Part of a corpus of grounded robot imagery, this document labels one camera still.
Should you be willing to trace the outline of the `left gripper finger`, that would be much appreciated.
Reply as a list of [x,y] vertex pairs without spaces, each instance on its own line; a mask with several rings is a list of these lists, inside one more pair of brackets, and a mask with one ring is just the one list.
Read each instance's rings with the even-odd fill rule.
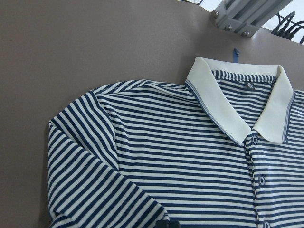
[[158,220],[155,223],[156,228],[180,228],[181,225],[178,221]]

